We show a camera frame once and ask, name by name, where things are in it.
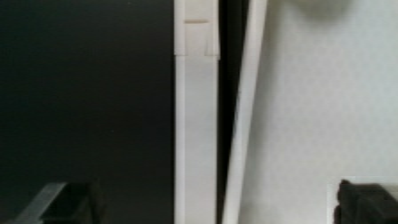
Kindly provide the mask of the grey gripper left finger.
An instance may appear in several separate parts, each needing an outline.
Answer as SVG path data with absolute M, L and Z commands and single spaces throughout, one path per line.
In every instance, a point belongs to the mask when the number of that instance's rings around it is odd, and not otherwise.
M 98 185 L 47 184 L 11 224 L 102 224 Z

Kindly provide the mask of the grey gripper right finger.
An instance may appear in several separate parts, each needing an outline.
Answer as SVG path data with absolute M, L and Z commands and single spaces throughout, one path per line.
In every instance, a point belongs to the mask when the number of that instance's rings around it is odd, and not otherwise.
M 333 224 L 398 224 L 398 200 L 381 184 L 342 180 Z

